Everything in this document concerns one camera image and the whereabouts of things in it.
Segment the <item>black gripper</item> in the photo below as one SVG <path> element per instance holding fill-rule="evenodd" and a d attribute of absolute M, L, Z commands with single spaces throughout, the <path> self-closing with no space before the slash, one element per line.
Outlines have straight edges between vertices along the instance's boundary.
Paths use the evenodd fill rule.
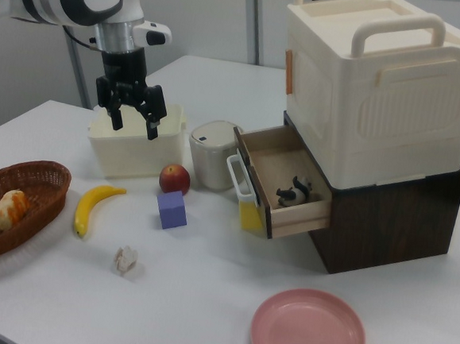
<path fill-rule="evenodd" d="M 113 130 L 123 127 L 122 104 L 136 107 L 145 120 L 150 141 L 158 137 L 160 120 L 167 116 L 167 107 L 160 85 L 149 87 L 145 82 L 147 65 L 143 48 L 129 52 L 101 52 L 105 74 L 96 79 L 97 99 L 105 107 Z"/>

